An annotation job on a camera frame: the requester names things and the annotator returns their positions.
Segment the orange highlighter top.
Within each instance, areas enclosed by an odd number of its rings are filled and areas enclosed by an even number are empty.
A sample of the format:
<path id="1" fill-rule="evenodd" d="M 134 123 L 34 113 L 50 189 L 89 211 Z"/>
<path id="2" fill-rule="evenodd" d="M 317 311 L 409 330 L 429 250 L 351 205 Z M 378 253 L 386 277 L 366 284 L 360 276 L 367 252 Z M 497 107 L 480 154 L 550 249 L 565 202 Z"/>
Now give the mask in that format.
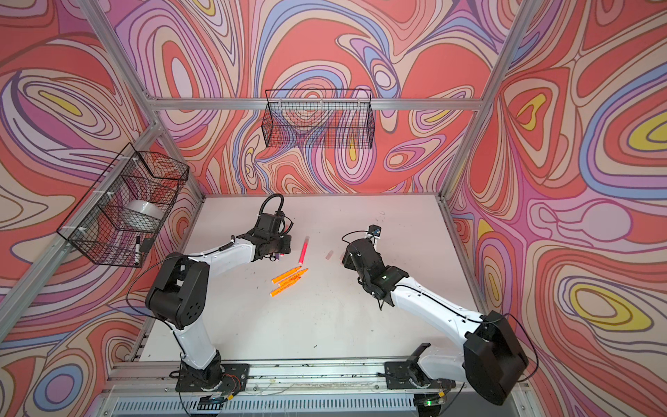
<path id="1" fill-rule="evenodd" d="M 290 278 L 291 276 L 293 276 L 294 274 L 296 274 L 297 272 L 299 272 L 301 269 L 302 269 L 301 266 L 298 266 L 298 267 L 296 267 L 296 268 L 290 269 L 289 271 L 287 271 L 287 272 L 281 274 L 280 276 L 277 276 L 276 278 L 274 278 L 274 279 L 271 281 L 271 283 L 274 283 L 274 284 L 281 283 L 282 281 L 285 281 L 286 279 Z"/>

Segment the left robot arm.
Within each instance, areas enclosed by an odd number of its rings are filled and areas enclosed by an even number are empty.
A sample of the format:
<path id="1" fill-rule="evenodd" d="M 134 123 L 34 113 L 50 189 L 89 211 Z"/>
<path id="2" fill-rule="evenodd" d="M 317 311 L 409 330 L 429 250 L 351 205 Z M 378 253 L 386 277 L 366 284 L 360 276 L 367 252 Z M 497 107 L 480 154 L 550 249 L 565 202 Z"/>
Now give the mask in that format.
<path id="1" fill-rule="evenodd" d="M 159 271 L 146 296 L 145 306 L 156 321 L 167 325 L 181 350 L 175 391 L 237 394 L 246 387 L 241 365 L 227 371 L 222 356 L 211 342 L 203 312 L 208 281 L 241 265 L 291 252 L 292 221 L 282 210 L 260 211 L 255 226 L 217 248 L 186 255 L 174 252 L 158 262 Z"/>

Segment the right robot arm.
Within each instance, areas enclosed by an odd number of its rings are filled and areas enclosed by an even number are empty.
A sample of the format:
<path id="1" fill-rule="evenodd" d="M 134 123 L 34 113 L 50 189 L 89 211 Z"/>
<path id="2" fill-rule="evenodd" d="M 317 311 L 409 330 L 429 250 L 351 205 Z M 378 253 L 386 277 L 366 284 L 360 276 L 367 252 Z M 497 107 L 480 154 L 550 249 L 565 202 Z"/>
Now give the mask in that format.
<path id="1" fill-rule="evenodd" d="M 456 356 L 443 354 L 425 342 L 406 361 L 409 379 L 417 387 L 429 382 L 465 382 L 496 406 L 523 382 L 529 359 L 508 319 L 509 313 L 483 314 L 437 295 L 395 266 L 388 266 L 366 236 L 347 245 L 342 264 L 357 273 L 357 282 L 383 308 L 402 309 L 442 332 L 459 348 Z"/>

